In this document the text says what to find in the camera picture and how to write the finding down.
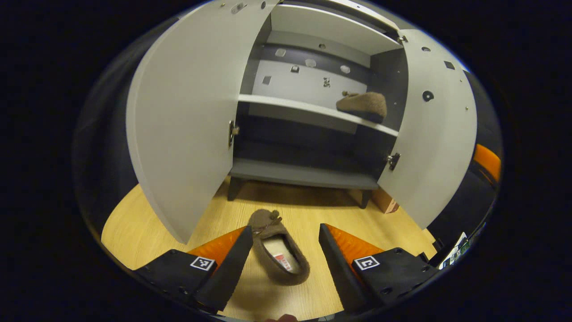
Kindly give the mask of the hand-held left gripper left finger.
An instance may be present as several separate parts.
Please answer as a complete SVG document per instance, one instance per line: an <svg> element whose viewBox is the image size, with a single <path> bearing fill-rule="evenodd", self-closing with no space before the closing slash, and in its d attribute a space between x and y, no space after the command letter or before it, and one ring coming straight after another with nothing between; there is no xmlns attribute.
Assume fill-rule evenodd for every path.
<svg viewBox="0 0 572 322"><path fill-rule="evenodd" d="M252 245L252 228L239 228L191 251L168 250L133 273L175 302L217 314L233 295Z"/></svg>

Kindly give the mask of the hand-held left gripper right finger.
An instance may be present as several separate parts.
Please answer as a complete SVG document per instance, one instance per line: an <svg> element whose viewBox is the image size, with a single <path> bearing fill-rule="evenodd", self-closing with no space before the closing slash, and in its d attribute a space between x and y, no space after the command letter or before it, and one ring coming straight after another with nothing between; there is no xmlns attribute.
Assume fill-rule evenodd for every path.
<svg viewBox="0 0 572 322"><path fill-rule="evenodd" d="M320 225L319 243L347 313L393 305L439 272L423 254L382 250L329 224Z"/></svg>

